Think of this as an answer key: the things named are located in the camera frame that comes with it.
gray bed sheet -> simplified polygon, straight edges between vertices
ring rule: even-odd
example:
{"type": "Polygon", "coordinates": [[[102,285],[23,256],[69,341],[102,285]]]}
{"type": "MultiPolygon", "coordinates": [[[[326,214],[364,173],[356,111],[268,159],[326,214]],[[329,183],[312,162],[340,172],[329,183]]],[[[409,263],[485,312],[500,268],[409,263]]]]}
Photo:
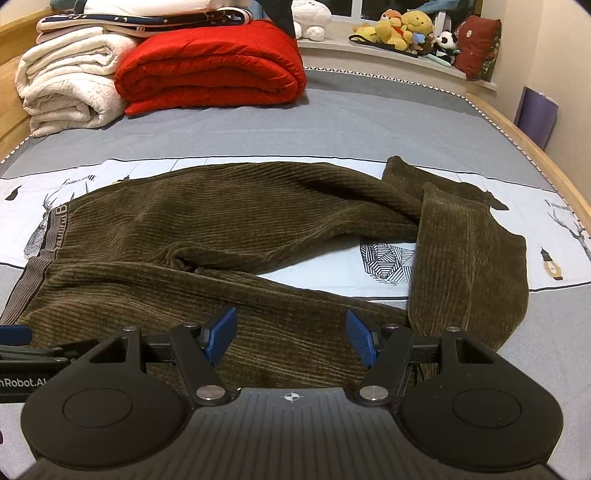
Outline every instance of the gray bed sheet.
{"type": "MultiPolygon", "coordinates": [[[[109,158],[315,155],[385,161],[396,154],[417,166],[553,190],[465,99],[377,77],[308,75],[306,95],[293,106],[168,110],[122,118],[100,130],[61,132],[25,142],[0,166],[0,175],[109,158]]],[[[0,308],[20,274],[0,265],[0,308]]],[[[550,465],[568,480],[591,478],[589,311],[591,286],[531,293],[525,320],[500,351],[559,401],[564,431],[550,465]]]]}

teddy bear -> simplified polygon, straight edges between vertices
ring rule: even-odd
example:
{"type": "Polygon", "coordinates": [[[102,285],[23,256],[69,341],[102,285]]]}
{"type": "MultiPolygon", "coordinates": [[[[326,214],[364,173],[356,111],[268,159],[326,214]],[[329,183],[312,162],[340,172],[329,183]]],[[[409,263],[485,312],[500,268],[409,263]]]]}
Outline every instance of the teddy bear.
{"type": "Polygon", "coordinates": [[[331,22],[329,8],[316,0],[294,0],[291,4],[296,38],[324,40],[324,28],[331,22]]]}
{"type": "Polygon", "coordinates": [[[393,45],[396,50],[407,50],[413,43],[413,34],[402,24],[402,15],[396,10],[386,10],[375,24],[375,31],[382,43],[393,45]]]}
{"type": "Polygon", "coordinates": [[[420,33],[425,36],[433,33],[433,22],[426,13],[423,13],[420,10],[406,12],[401,17],[401,20],[402,25],[412,33],[420,33]]]}
{"type": "Polygon", "coordinates": [[[353,27],[353,33],[363,37],[365,40],[368,40],[372,43],[377,43],[379,41],[379,37],[375,31],[375,27],[372,27],[368,23],[364,23],[357,27],[353,27]]]}

blue gripper pad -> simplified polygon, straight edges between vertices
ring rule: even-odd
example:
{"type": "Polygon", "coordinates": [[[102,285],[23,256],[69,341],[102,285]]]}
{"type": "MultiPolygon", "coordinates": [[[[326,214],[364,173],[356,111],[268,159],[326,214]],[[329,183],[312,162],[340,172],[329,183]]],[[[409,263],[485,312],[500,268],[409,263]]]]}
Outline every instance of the blue gripper pad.
{"type": "Polygon", "coordinates": [[[33,339],[33,332],[27,325],[0,326],[0,345],[28,345],[33,339]]]}
{"type": "Polygon", "coordinates": [[[236,336],[237,329],[238,315],[235,308],[226,311],[223,317],[212,327],[209,334],[209,343],[205,347],[205,355],[213,365],[218,365],[222,361],[224,353],[226,353],[236,336]]]}
{"type": "Polygon", "coordinates": [[[370,368],[375,363],[378,353],[374,348],[371,332],[351,310],[347,311],[347,337],[363,364],[370,368]]]}

bed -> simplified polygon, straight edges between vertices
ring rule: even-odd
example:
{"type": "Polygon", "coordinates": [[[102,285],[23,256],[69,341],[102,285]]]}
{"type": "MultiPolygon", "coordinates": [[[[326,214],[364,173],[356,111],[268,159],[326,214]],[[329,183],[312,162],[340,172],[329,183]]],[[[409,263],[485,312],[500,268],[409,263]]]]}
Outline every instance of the bed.
{"type": "MultiPolygon", "coordinates": [[[[0,308],[38,252],[49,209],[92,190],[235,162],[322,161],[380,178],[387,158],[400,155],[489,190],[509,207],[493,214],[527,240],[530,299],[500,354],[563,409],[563,435],[550,465],[567,479],[589,478],[591,241],[579,221],[587,220],[584,200],[565,188],[559,171],[545,168],[558,192],[501,129],[506,119],[493,109],[485,115],[476,98],[353,72],[308,69],[307,75],[306,94],[295,105],[159,111],[21,143],[0,165],[0,308]]],[[[346,237],[265,276],[404,307],[413,255],[413,244],[346,237]]],[[[0,446],[3,465],[26,461],[15,455],[0,446]]]]}

red pillow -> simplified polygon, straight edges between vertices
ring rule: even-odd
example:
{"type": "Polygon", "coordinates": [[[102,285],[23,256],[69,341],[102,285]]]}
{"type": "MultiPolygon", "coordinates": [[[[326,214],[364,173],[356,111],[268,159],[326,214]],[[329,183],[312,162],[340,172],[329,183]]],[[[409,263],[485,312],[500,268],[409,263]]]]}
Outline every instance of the red pillow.
{"type": "Polygon", "coordinates": [[[480,80],[496,60],[501,44],[501,20],[468,17],[456,29],[460,53],[454,67],[466,74],[467,80],[480,80]]]}

